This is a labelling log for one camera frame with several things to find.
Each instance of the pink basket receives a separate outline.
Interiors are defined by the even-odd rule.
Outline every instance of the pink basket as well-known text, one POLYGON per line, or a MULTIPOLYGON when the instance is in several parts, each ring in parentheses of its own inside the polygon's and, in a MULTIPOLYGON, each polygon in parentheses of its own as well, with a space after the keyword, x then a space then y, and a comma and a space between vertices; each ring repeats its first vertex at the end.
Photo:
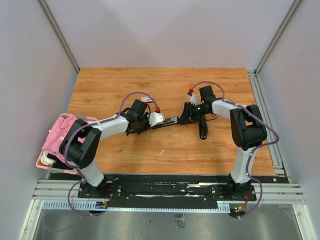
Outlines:
MULTIPOLYGON (((60 117, 63 117, 63 118, 67 118, 70 114, 68 113, 62 113, 60 115, 60 117)), ((94 118, 94 117, 89 117, 89 116, 80 116, 80 115, 75 115, 78 119, 82 119, 86 122, 90 122, 90 121, 97 121, 98 119, 94 118)), ((68 169, 59 169, 59 168, 54 168, 54 167, 51 167, 51 166, 46 166, 44 165, 42 162, 41 162, 41 156, 42 154, 44 153, 44 151, 41 151, 40 152, 40 155, 38 157, 38 159, 36 160, 35 162, 35 166, 37 168, 40 168, 40 169, 47 169, 51 172, 58 172, 58 173, 65 173, 65 174, 78 174, 78 172, 76 170, 68 170, 68 169)))

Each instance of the white wall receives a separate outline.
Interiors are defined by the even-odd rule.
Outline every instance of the white wall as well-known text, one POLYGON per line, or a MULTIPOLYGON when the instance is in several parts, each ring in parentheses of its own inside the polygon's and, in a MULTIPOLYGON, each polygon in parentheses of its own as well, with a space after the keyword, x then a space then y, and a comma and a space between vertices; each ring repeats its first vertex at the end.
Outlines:
POLYGON ((36 0, 0 2, 0 232, 16 240, 50 126, 65 112, 76 79, 36 0))
POLYGON ((260 77, 294 183, 320 237, 320 1, 305 0, 260 77))
POLYGON ((47 0, 80 67, 254 69, 293 0, 47 0))

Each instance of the white label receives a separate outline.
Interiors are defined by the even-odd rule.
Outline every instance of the white label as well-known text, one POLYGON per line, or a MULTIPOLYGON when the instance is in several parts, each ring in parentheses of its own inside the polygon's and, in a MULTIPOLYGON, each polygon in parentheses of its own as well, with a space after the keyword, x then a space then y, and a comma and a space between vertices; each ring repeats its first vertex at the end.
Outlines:
POLYGON ((148 96, 142 96, 141 97, 141 102, 144 102, 144 103, 153 103, 154 101, 152 101, 152 99, 148 96))

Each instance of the black mounting plate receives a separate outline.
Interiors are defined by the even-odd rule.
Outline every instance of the black mounting plate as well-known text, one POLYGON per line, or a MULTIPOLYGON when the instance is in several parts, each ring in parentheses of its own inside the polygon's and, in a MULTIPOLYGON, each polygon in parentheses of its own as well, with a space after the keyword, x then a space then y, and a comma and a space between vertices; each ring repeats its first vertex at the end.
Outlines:
POLYGON ((105 182, 98 188, 94 188, 89 184, 81 184, 78 191, 80 199, 104 199, 108 189, 113 191, 113 199, 120 199, 122 195, 122 187, 119 183, 105 182))
POLYGON ((255 187, 250 185, 248 190, 241 192, 241 194, 230 194, 227 190, 226 184, 211 185, 213 194, 212 199, 215 201, 245 201, 245 194, 248 196, 248 201, 253 202, 257 200, 255 187))

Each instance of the gray floor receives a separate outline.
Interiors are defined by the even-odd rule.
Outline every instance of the gray floor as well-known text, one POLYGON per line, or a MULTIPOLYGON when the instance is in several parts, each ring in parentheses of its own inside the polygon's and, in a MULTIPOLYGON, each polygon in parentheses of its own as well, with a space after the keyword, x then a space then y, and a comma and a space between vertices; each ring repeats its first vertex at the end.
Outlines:
POLYGON ((34 240, 301 240, 291 205, 261 205, 242 220, 225 213, 106 212, 80 217, 71 210, 44 210, 34 240))

